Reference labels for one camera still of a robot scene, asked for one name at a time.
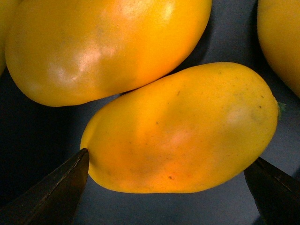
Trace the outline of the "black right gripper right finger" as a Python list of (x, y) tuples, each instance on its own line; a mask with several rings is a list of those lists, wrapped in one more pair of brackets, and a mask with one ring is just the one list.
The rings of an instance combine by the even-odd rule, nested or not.
[(247, 186), (266, 225), (300, 223), (300, 182), (259, 157), (244, 170)]

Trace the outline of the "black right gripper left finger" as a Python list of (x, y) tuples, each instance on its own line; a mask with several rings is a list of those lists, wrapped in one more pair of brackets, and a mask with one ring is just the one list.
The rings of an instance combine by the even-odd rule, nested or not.
[(2, 225), (71, 225), (85, 190), (89, 153), (83, 148), (0, 210)]

